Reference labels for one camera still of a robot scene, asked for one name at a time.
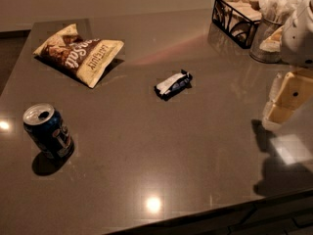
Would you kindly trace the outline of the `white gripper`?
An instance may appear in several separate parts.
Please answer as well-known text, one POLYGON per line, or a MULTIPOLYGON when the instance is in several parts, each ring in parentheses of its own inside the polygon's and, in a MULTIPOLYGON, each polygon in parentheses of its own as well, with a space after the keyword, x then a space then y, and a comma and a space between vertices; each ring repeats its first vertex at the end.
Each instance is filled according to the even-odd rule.
POLYGON ((266 130, 278 130, 302 104, 313 96, 313 70, 291 66, 273 102, 267 102, 263 110, 262 126, 266 130))

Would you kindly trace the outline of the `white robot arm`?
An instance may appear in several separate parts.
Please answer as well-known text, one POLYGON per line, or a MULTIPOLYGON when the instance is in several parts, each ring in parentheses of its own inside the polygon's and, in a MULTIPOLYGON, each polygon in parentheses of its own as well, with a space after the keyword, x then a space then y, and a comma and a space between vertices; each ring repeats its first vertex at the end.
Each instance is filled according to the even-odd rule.
POLYGON ((275 131, 313 96, 313 0, 302 0, 287 19, 281 35, 281 59, 292 71, 273 80, 262 125, 275 131))

